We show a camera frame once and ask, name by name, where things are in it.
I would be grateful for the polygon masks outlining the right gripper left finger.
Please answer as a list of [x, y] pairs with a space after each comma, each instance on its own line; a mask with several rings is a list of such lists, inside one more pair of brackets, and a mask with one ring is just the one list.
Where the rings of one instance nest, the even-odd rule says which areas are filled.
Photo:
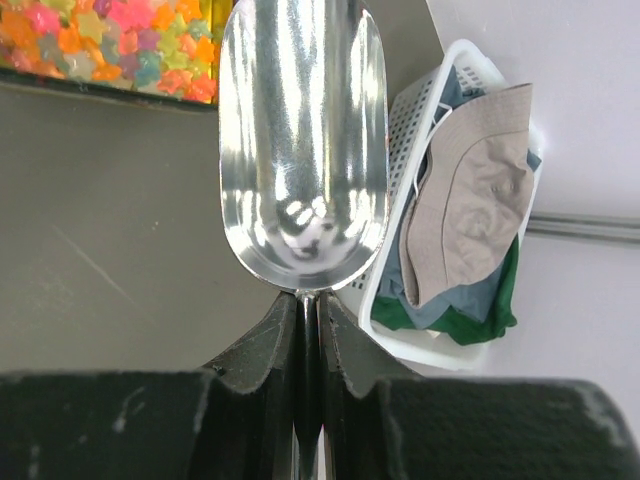
[[9, 372], [5, 479], [289, 479], [296, 301], [187, 371]]

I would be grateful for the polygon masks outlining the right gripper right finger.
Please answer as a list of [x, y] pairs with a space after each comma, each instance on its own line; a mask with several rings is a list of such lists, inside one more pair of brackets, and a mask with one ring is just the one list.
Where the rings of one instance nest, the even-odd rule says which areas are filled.
[[320, 308], [330, 478], [638, 477], [638, 447], [597, 385], [424, 377], [358, 328], [335, 296]]

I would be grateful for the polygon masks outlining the metal scoop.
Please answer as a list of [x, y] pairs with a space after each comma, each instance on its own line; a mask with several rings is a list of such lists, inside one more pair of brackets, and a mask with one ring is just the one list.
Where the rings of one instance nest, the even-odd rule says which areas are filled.
[[319, 298], [359, 277], [389, 218], [387, 79], [361, 1], [240, 1], [219, 66], [219, 171], [227, 241], [296, 300], [296, 475], [316, 475]]

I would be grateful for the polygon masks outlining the golden tin with star candies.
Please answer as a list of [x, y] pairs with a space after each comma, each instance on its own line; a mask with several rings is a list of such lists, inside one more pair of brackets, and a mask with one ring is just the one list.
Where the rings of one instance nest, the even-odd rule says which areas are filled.
[[232, 1], [1, 4], [1, 82], [149, 107], [214, 110]]

